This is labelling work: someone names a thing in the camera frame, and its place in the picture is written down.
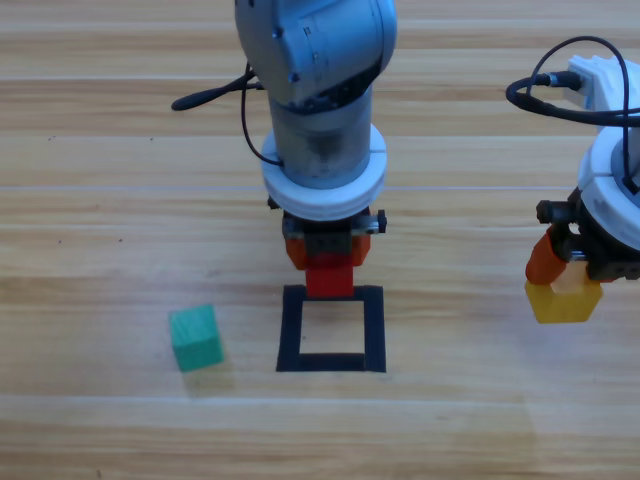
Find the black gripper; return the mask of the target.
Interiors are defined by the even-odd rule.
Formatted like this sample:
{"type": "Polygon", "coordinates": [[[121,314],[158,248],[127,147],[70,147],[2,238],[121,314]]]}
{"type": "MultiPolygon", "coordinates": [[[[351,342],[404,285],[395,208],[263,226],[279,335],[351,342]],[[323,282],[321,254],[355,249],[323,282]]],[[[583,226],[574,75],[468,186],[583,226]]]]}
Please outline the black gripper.
{"type": "Polygon", "coordinates": [[[284,211],[282,234],[286,253],[297,270],[307,268],[307,256],[336,254],[352,256],[352,265],[361,266],[371,248],[371,237],[384,234],[388,219],[384,210],[359,213],[339,220],[312,221],[284,211]]]}
{"type": "Polygon", "coordinates": [[[552,284],[574,261],[584,261],[587,278],[600,283],[639,278],[639,249],[606,231],[587,210],[580,190],[565,201],[540,201],[536,214],[549,228],[534,246],[525,268],[531,284],[552,284]]]}

